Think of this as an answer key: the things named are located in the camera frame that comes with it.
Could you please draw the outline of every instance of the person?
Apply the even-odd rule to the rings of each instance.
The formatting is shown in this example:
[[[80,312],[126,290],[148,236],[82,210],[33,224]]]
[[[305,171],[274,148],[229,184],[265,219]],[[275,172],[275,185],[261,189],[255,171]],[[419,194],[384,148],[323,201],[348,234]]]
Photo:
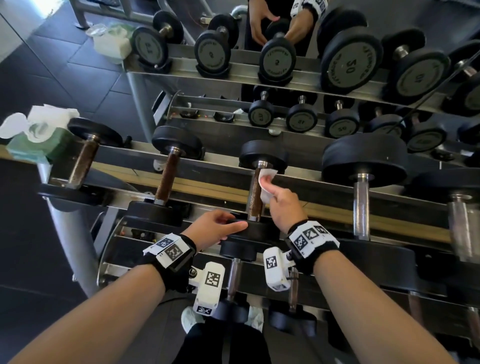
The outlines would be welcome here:
[[[273,195],[270,212],[282,232],[293,236],[292,228],[311,223],[295,193],[273,185],[269,177],[263,177],[262,184]],[[224,211],[207,212],[180,236],[200,251],[247,227],[246,221],[226,224],[229,218],[233,215]],[[360,363],[455,363],[445,348],[357,269],[335,243],[317,246],[306,258],[298,258],[297,254],[294,257],[299,271],[313,272]],[[161,302],[165,290],[178,283],[178,273],[167,272],[153,262],[137,265],[80,304],[10,363],[115,363]],[[219,326],[208,326],[206,322],[198,323],[190,329],[174,363],[192,359],[222,362]],[[230,363],[270,363],[263,335],[246,325],[238,326],[236,332],[230,333]]]
[[[268,25],[285,18],[291,20],[285,38],[295,46],[297,56],[305,57],[315,23],[325,14],[326,5],[326,0],[249,0],[244,49],[260,52],[267,42],[264,32]],[[242,85],[241,100],[253,102],[252,93],[253,85]]]

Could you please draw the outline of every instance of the white shoe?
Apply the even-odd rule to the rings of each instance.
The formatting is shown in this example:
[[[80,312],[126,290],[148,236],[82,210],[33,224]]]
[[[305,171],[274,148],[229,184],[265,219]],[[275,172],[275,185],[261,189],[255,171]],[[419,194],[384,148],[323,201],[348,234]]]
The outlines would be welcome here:
[[[205,319],[202,317],[202,315],[194,312],[192,306],[188,306],[182,311],[180,321],[185,333],[188,334],[193,325],[199,323],[202,324],[205,322]]]
[[[245,322],[245,325],[251,326],[252,328],[262,332],[264,328],[264,311],[259,307],[250,306],[250,310],[248,311],[248,319],[247,322]]]

